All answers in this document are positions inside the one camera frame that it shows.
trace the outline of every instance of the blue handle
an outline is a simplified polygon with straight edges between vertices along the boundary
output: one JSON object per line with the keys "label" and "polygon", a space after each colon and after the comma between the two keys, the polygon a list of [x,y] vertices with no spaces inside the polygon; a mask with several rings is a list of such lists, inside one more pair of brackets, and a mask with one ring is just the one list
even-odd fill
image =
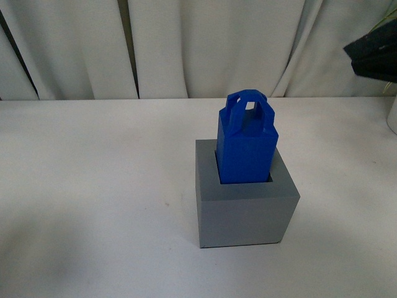
{"label": "blue handle", "polygon": [[232,136],[241,131],[249,102],[255,102],[254,113],[261,117],[261,130],[265,132],[267,128],[273,127],[274,110],[267,103],[266,96],[258,90],[247,89],[230,94],[226,100],[225,120],[228,128],[225,134]]}

